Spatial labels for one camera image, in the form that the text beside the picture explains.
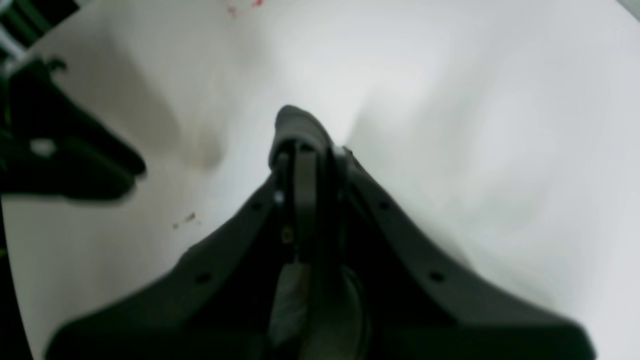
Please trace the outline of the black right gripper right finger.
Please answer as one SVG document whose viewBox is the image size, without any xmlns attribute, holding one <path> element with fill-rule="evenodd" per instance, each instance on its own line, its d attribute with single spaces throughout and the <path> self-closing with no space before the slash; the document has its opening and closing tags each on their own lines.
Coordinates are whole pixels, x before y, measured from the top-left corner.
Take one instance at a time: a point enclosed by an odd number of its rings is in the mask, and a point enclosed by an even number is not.
<svg viewBox="0 0 640 360">
<path fill-rule="evenodd" d="M 368 360 L 593 360 L 581 325 L 493 285 L 409 219 L 352 153 L 327 151 L 338 258 L 358 282 Z"/>
</svg>

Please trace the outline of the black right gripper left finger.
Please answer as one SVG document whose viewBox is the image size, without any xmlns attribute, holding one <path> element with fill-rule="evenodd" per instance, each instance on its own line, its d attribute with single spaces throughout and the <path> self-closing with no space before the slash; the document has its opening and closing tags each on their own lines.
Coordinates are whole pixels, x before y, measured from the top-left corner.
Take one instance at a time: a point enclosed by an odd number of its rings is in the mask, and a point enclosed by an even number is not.
<svg viewBox="0 0 640 360">
<path fill-rule="evenodd" d="M 167 274 L 63 326 L 48 360 L 301 360 L 317 260 L 321 148 L 283 142 L 231 219 Z"/>
</svg>

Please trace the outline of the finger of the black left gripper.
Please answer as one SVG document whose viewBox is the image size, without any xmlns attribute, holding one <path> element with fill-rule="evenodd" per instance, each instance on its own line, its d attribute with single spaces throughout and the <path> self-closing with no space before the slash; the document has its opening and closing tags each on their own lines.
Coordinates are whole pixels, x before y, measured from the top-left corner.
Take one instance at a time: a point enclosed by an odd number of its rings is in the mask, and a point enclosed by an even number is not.
<svg viewBox="0 0 640 360">
<path fill-rule="evenodd" d="M 135 148 L 74 103 L 36 58 L 1 73 L 1 193 L 113 201 L 147 172 Z"/>
</svg>

